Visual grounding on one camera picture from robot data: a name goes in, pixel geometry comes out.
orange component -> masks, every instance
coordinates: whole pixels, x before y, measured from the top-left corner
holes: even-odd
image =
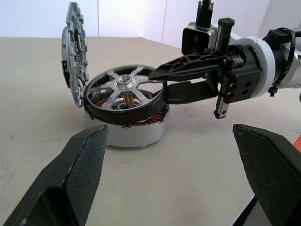
[[[293,145],[301,153],[301,135],[296,139]]]
[[[97,102],[97,106],[102,106],[107,99],[101,99]],[[141,125],[149,125],[149,124],[154,124],[156,122],[162,121],[163,120],[163,112],[162,111],[158,111],[157,113],[155,113],[150,119],[148,119],[147,121],[144,122],[140,122],[140,123],[134,123],[134,124],[128,124],[128,125],[120,125],[118,123],[115,123],[116,125],[120,125],[123,128],[131,128],[131,126],[141,126]]]

white wall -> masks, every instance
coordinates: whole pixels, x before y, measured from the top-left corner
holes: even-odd
[[[0,37],[61,37],[70,0],[2,0]],[[87,36],[97,36],[97,0],[78,0]]]
[[[272,0],[262,28],[260,37],[267,35],[270,29],[279,27],[301,27],[301,0]]]
[[[167,0],[100,0],[99,35],[161,42]]]
[[[212,23],[223,17],[235,19],[233,31],[241,37],[257,36],[265,18],[270,0],[214,1]],[[198,0],[168,0],[163,43],[181,47],[183,28],[195,21]]]
[[[0,36],[61,37],[69,1],[3,0]],[[87,36],[145,37],[177,47],[181,46],[183,28],[195,20],[198,5],[198,0],[76,1],[84,15]],[[217,0],[212,22],[232,17],[238,35],[258,35],[269,2]]]

textured black surface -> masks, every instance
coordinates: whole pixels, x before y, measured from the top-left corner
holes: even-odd
[[[80,226],[86,224],[99,184],[106,136],[103,130],[84,143],[64,184],[65,191]]]
[[[292,164],[298,151],[263,129],[234,125],[233,132],[249,184],[271,224],[301,225],[294,223],[301,214],[301,176]]]
[[[101,174],[108,129],[74,135],[35,179],[4,226],[83,226]]]

robotic arm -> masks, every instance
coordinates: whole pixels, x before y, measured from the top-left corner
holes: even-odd
[[[149,75],[150,80],[178,82],[167,86],[167,104],[217,96],[214,114],[221,119],[226,117],[230,103],[266,92],[273,97],[278,89],[301,85],[301,52],[296,49],[301,32],[278,28],[270,30],[264,39],[235,39],[231,36],[233,19],[220,19],[218,26],[211,25],[213,6],[211,0],[199,3],[196,22],[183,31],[183,56]],[[200,78],[204,81],[191,82]]]

copper winding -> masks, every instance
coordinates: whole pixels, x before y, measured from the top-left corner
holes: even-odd
[[[107,101],[107,99],[101,99],[99,100],[96,105],[97,106],[102,106],[105,102]],[[154,124],[156,122],[160,122],[163,120],[163,112],[160,110],[157,113],[155,113],[150,119],[144,121],[144,122],[140,122],[140,123],[134,123],[134,124],[128,124],[128,125],[122,125],[122,127],[124,128],[130,128],[131,126],[141,126],[141,125],[149,125],[149,124]]]
[[[133,107],[134,95],[131,92],[123,93],[122,98],[128,107]]]

